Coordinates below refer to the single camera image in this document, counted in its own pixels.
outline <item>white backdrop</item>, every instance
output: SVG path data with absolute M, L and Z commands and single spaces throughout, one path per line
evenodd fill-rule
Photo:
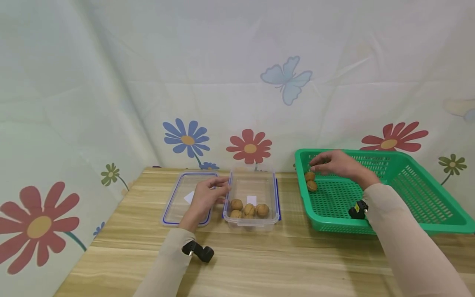
M 147 165 L 293 171 L 299 148 L 397 150 L 475 216 L 473 28 L 471 0 L 3 1 L 2 291 L 51 296 L 83 252 L 58 231 L 46 263 L 40 247 L 15 262 L 31 252 L 5 244 L 22 189 L 77 193 L 64 218 L 87 247 Z

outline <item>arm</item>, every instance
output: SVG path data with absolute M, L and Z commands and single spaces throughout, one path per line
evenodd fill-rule
M 201 219 L 211 209 L 220 196 L 230 190 L 227 177 L 216 177 L 196 185 L 190 208 L 180 221 L 177 229 L 168 232 L 161 245 L 157 259 L 149 273 L 139 285 L 133 297 L 174 297 L 177 295 L 181 279 L 190 264 L 191 257 L 181 248 L 195 239 L 194 232 Z
M 355 181 L 368 205 L 366 217 L 378 235 L 402 292 L 411 297 L 472 296 L 448 259 L 390 186 L 342 151 L 324 152 L 310 165 L 322 174 Z

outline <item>wooden tabletop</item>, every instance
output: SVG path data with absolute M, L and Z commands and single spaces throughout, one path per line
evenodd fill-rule
M 147 168 L 55 296 L 132 296 L 170 229 L 160 218 L 180 172 Z M 209 264 L 192 258 L 177 296 L 401 296 L 376 236 L 314 231 L 296 174 L 277 178 L 282 220 L 274 230 L 232 233 L 216 206 L 196 233 L 215 256 Z M 475 236 L 434 241 L 475 295 Z

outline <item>blue flower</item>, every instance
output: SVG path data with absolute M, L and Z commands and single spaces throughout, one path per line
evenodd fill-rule
M 92 235 L 97 236 L 99 232 L 101 232 L 102 228 L 104 228 L 104 225 L 105 225 L 105 222 L 102 222 L 101 226 L 97 227 L 94 233 L 92 233 Z
M 188 157 L 193 158 L 195 153 L 198 156 L 203 156 L 201 150 L 209 151 L 209 147 L 206 145 L 200 144 L 202 142 L 208 141 L 209 137 L 203 136 L 208 130 L 205 127 L 198 128 L 197 121 L 191 121 L 188 125 L 188 134 L 186 134 L 185 125 L 180 119 L 175 120 L 177 128 L 168 122 L 163 123 L 163 127 L 170 133 L 165 133 L 166 136 L 164 140 L 166 144 L 178 144 L 173 148 L 174 153 L 182 153 L 185 151 L 185 148 L 188 149 Z
M 200 169 L 208 169 L 208 170 L 217 170 L 219 169 L 219 167 L 216 166 L 216 164 L 214 163 L 210 163 L 210 162 L 203 162 L 203 165 L 200 165 L 199 166 Z

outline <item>yellow flower center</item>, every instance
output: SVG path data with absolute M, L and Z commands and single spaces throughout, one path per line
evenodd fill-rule
M 187 136 L 187 135 L 181 137 L 181 142 L 183 142 L 186 145 L 194 145 L 195 144 L 195 140 L 193 139 L 193 137 Z
M 384 150 L 388 150 L 395 147 L 397 144 L 398 141 L 396 139 L 388 139 L 381 143 L 381 148 Z
M 34 219 L 27 229 L 27 235 L 30 238 L 40 238 L 48 232 L 53 222 L 47 216 L 41 216 Z
M 257 146 L 253 144 L 246 144 L 246 146 L 244 147 L 244 151 L 246 153 L 255 153 L 257 151 Z

